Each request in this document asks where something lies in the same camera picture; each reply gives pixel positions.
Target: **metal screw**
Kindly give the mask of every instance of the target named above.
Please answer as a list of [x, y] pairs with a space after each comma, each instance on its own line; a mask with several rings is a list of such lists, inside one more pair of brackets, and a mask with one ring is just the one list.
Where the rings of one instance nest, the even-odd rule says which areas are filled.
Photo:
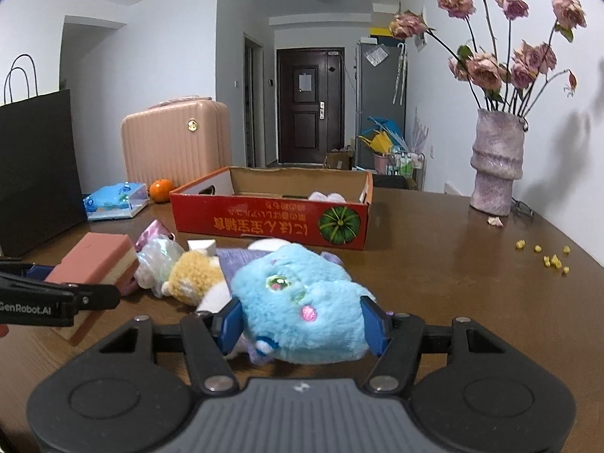
[[376, 391], [392, 391], [398, 388], [399, 381], [394, 376], [374, 376], [369, 386]]
[[234, 384], [235, 382], [233, 381], [233, 378], [223, 374], [210, 376], [203, 382], [204, 387], [206, 387], [208, 390], [217, 392], [230, 390]]

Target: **white wall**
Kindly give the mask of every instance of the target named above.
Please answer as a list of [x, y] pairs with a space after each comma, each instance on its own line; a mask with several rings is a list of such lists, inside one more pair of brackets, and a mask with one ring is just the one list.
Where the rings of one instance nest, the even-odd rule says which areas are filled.
[[[530, 17], [513, 25], [512, 46], [522, 39], [547, 41], [555, 17], [551, 0], [525, 0]], [[576, 96], [568, 99], [565, 79], [552, 83], [529, 115], [524, 178], [515, 182], [514, 195], [526, 201], [546, 219], [604, 264], [604, 13], [602, 0], [580, 0], [587, 12], [587, 29], [578, 29], [569, 45], [556, 35], [553, 48], [558, 69], [571, 68], [579, 80]], [[481, 0], [472, 23], [481, 45], [491, 44]], [[469, 38], [461, 20], [449, 18], [436, 0], [403, 0], [404, 9], [420, 12], [425, 5], [428, 24], [437, 29], [450, 47], [457, 49]], [[505, 54], [507, 21], [490, 0], [499, 49]], [[413, 46], [409, 64], [408, 123], [415, 110], [430, 128], [427, 153], [434, 145], [435, 159], [428, 159], [426, 188], [442, 192], [449, 182], [461, 194], [473, 190], [474, 170], [469, 159], [475, 139], [476, 105], [467, 83], [457, 83], [447, 67], [447, 52], [433, 40], [417, 53]]]
[[264, 115], [265, 164], [277, 159], [274, 80], [274, 35], [268, 17], [251, 0], [218, 0], [216, 19], [216, 100], [228, 105], [231, 116], [233, 164], [245, 166], [243, 54], [248, 38], [262, 47], [264, 81], [259, 91]]
[[122, 182], [120, 125], [166, 99], [215, 96], [216, 0], [144, 0], [66, 72], [84, 192]]
[[345, 77], [344, 145], [348, 145], [356, 133], [356, 92], [354, 65], [356, 44], [361, 37], [369, 35], [365, 26], [294, 27], [275, 30], [275, 49], [290, 48], [344, 48], [348, 77]]
[[[101, 0], [2, 0], [0, 2], [0, 76], [4, 80], [13, 60], [29, 53], [35, 61], [40, 94], [59, 89], [59, 60], [65, 16], [128, 21], [128, 7]], [[19, 60], [33, 82], [28, 60]], [[22, 74], [13, 76], [13, 98], [27, 98]]]

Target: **ceramic vase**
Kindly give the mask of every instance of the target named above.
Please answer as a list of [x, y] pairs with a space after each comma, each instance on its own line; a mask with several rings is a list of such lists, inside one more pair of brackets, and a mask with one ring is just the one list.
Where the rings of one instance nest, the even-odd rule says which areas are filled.
[[476, 141], [470, 160], [476, 169], [470, 206], [493, 216], [508, 216], [512, 186], [522, 178], [524, 120], [500, 111], [478, 109]]

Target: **bouquet of dried flowers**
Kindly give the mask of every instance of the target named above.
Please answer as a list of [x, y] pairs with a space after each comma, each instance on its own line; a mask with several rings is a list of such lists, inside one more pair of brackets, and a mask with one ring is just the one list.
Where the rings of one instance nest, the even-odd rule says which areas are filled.
[[454, 52], [430, 28], [422, 15], [411, 11], [399, 12], [390, 23], [390, 32], [400, 40], [414, 35], [426, 33], [439, 42], [451, 53], [449, 69], [459, 81], [468, 82], [470, 90], [479, 108], [483, 108], [474, 86], [479, 87], [484, 94], [484, 104], [487, 110], [499, 110], [522, 118], [532, 110], [535, 102], [541, 97], [545, 88], [556, 78], [568, 74], [569, 81], [565, 90], [569, 96], [574, 95], [577, 79], [572, 71], [565, 69], [553, 75], [558, 64], [552, 48], [552, 39], [560, 34], [572, 43], [575, 36], [573, 30], [577, 27], [587, 27], [585, 11], [579, 0], [552, 0], [556, 21], [552, 27], [548, 42], [531, 46], [526, 41], [513, 50], [512, 53], [512, 22], [529, 15], [528, 4], [523, 0], [495, 0], [508, 20], [507, 55], [501, 56], [497, 50], [497, 40], [493, 33], [488, 0], [482, 0], [485, 16], [492, 42], [492, 52], [485, 51], [476, 43], [476, 38], [470, 22], [470, 16], [476, 13], [472, 0], [438, 0], [439, 8], [446, 10], [451, 18], [464, 20], [469, 29], [468, 44], [461, 45]]

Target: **green pumpkin picture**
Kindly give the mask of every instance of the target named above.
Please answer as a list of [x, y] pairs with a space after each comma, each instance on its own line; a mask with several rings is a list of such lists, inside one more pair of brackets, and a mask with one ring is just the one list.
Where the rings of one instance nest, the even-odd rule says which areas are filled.
[[319, 232], [334, 245], [352, 242], [359, 234], [361, 217], [346, 206], [329, 208], [319, 219]]

